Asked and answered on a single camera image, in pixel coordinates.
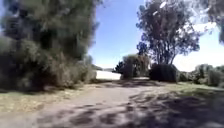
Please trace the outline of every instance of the dirt road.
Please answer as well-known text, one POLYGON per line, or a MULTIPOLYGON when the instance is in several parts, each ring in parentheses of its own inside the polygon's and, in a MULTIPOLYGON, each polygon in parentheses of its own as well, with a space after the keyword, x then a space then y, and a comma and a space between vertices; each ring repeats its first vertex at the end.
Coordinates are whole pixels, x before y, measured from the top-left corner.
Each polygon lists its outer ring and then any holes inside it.
POLYGON ((213 116, 211 113, 189 106, 199 103, 198 99, 190 97, 182 103, 163 86, 145 80, 99 84, 85 95, 45 106, 36 113, 2 118, 0 128, 224 128, 221 115, 219 123, 214 119, 208 122, 203 112, 213 116), (183 107, 179 114, 173 111, 177 106, 173 104, 183 107))

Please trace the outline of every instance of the grass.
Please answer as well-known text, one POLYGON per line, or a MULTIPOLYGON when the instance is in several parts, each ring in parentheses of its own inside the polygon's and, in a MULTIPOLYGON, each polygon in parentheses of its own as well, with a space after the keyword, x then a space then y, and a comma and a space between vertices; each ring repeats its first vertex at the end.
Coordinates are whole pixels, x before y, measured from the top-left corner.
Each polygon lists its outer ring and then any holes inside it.
POLYGON ((83 89, 33 95, 19 92, 0 93, 0 113, 33 112, 43 108, 45 105, 77 97, 83 93, 83 89))
POLYGON ((220 88, 216 87, 209 87, 206 85, 195 85, 195 84, 190 84, 190 83, 178 83, 178 84, 168 84, 168 86, 165 86, 165 89, 169 91, 174 91, 174 92, 194 92, 197 89, 207 89, 207 90, 223 90, 220 88))

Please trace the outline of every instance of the dense bush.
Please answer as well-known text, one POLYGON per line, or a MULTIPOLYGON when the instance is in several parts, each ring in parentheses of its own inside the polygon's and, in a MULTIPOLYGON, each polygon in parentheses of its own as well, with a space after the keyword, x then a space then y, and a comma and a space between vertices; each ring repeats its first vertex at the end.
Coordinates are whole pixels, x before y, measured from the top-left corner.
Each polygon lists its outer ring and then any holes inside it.
POLYGON ((187 72, 179 72, 179 82, 187 82, 188 81, 188 73, 187 72))
POLYGON ((208 73, 212 69, 213 67, 211 65, 201 64, 189 73, 188 81, 192 81, 194 84, 207 84, 208 73))
POLYGON ((4 0, 2 30, 9 39, 0 40, 1 86, 43 90, 88 82, 98 2, 4 0))
POLYGON ((153 64, 149 72, 151 80, 178 82, 178 70, 174 65, 153 64))
POLYGON ((218 70, 210 70, 208 74, 208 85, 218 87, 224 82, 224 74, 218 70))
POLYGON ((147 76, 150 58, 147 55, 128 55, 115 67, 115 72, 123 75, 124 79, 147 76))
POLYGON ((223 66, 219 66, 216 69, 219 70, 220 72, 224 73, 224 65, 223 66))

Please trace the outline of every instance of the white wall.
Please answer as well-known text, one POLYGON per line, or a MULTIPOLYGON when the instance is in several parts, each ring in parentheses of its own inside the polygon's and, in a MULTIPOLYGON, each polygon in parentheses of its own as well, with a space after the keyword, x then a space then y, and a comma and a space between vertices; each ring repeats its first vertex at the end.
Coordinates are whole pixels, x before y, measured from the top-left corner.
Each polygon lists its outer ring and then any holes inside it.
POLYGON ((97 80, 120 80, 121 74, 108 71, 96 71, 97 80))

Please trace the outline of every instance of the grassy verge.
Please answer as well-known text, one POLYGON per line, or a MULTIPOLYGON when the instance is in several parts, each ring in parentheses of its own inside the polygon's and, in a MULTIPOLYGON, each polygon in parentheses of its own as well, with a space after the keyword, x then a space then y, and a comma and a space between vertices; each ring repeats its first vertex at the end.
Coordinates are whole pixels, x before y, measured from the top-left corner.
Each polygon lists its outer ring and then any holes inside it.
POLYGON ((69 100, 84 93, 84 89, 63 90, 54 93, 24 94, 19 92, 0 93, 0 113, 33 112, 47 104, 69 100))

